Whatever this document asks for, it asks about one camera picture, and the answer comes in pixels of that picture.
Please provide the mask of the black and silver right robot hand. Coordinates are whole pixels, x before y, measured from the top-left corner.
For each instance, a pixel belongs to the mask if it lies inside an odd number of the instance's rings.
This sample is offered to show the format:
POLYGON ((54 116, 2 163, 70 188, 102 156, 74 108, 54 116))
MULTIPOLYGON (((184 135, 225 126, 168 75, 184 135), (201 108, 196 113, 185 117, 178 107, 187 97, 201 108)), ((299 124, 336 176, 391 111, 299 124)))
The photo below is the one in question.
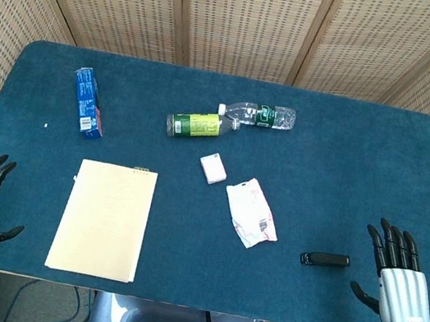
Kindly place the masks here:
POLYGON ((358 282, 350 287, 361 303, 378 314, 381 322, 430 322, 427 279, 420 269, 419 251, 409 232, 380 220, 384 234, 369 224, 379 296, 369 296, 358 282))

